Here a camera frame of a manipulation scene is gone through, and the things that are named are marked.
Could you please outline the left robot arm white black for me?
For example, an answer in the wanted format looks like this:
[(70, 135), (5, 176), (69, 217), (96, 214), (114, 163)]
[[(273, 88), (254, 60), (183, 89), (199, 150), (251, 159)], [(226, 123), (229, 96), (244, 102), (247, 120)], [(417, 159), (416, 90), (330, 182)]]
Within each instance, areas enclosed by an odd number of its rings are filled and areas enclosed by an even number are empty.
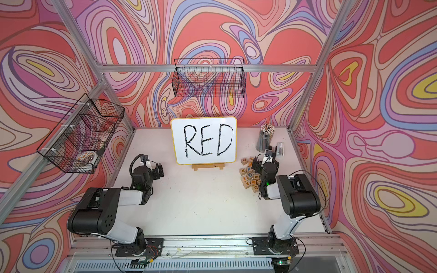
[(67, 229), (77, 235), (97, 236), (110, 241), (117, 257), (156, 259), (163, 239), (147, 239), (143, 229), (117, 217), (120, 207), (146, 205), (154, 193), (153, 182), (164, 177), (163, 166), (137, 155), (130, 164), (131, 185), (121, 188), (89, 188), (68, 217)]

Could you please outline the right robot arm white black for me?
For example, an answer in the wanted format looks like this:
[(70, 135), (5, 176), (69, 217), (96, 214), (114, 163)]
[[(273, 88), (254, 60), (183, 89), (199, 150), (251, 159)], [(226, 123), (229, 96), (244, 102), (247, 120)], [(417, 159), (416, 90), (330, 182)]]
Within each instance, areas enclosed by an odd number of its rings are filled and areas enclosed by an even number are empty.
[(266, 236), (252, 237), (247, 244), (252, 246), (254, 255), (299, 254), (294, 233), (303, 220), (322, 211), (320, 198), (302, 170), (291, 175), (278, 175), (279, 162), (265, 156), (262, 161), (254, 158), (252, 170), (259, 175), (258, 198), (279, 200), (283, 214), (270, 227)]

